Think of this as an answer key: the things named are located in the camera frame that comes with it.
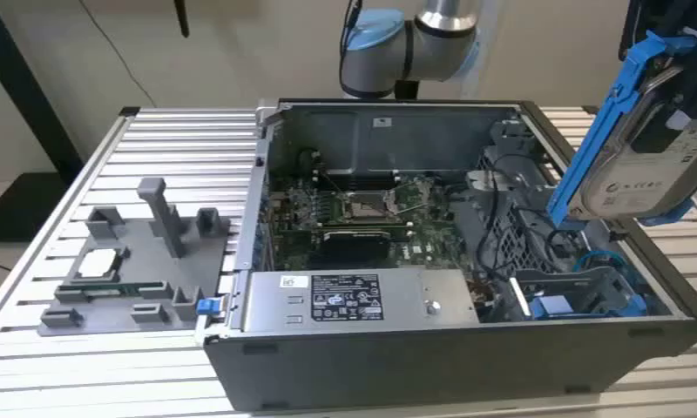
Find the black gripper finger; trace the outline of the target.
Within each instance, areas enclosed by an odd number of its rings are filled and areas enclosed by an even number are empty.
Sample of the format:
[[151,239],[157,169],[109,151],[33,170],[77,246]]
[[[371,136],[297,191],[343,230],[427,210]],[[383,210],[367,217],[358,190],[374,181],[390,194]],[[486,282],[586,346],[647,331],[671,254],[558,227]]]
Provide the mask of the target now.
[[663,152],[689,121],[681,105],[683,66],[671,64],[639,88],[637,126],[630,140],[633,152]]

